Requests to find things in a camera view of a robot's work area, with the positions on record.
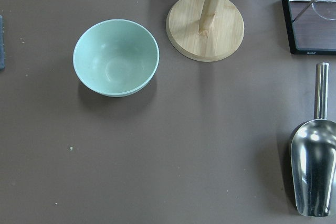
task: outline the bowl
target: bowl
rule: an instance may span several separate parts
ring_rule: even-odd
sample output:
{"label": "bowl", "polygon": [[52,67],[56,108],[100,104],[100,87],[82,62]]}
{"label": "bowl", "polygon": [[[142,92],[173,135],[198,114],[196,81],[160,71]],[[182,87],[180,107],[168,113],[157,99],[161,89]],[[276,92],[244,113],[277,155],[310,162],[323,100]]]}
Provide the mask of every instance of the bowl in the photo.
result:
{"label": "bowl", "polygon": [[141,90],[159,64],[159,48],[143,26],[111,19],[89,28],[78,40],[73,67],[89,89],[109,97]]}

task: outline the metal scoop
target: metal scoop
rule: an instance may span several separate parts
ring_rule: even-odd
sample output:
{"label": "metal scoop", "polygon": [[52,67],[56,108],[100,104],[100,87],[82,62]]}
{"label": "metal scoop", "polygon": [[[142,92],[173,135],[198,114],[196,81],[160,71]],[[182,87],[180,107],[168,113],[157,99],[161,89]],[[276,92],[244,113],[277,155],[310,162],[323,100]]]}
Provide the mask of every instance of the metal scoop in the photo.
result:
{"label": "metal scoop", "polygon": [[305,216],[336,212],[336,123],[327,120],[328,68],[317,64],[314,120],[302,124],[291,143],[295,201]]}

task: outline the wooden mug holder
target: wooden mug holder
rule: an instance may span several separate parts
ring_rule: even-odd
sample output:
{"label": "wooden mug holder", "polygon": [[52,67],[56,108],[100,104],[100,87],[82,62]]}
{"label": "wooden mug holder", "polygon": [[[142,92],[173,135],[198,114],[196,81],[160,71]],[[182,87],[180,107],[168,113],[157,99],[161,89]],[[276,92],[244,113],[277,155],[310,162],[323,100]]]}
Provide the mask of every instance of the wooden mug holder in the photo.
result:
{"label": "wooden mug holder", "polygon": [[170,42],[184,56],[218,61],[238,49],[244,22],[229,0],[179,0],[169,11],[166,31]]}

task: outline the blue object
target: blue object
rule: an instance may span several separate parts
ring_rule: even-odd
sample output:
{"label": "blue object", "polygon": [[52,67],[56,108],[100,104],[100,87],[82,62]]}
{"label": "blue object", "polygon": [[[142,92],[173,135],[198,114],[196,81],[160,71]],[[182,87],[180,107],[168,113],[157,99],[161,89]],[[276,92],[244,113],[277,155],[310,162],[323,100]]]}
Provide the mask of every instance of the blue object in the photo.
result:
{"label": "blue object", "polygon": [[81,82],[109,97],[141,90],[154,76],[159,48],[143,26],[112,19],[89,28],[78,40],[73,66]]}
{"label": "blue object", "polygon": [[3,38],[3,22],[0,15],[0,70],[5,68],[5,50],[4,50],[4,38]]}

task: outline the gray surface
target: gray surface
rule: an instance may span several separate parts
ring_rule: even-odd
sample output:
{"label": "gray surface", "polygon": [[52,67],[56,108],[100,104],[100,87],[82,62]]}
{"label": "gray surface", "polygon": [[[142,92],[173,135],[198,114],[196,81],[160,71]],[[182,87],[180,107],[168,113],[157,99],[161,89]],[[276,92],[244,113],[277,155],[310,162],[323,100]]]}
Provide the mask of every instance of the gray surface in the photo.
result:
{"label": "gray surface", "polygon": [[[165,33],[176,1],[0,0],[0,223],[335,222],[297,213],[287,148],[313,119],[321,61],[336,119],[335,57],[290,54],[281,0],[230,0],[240,48],[190,60]],[[72,67],[80,35],[112,18],[160,48],[155,77],[125,98],[88,90]]]}

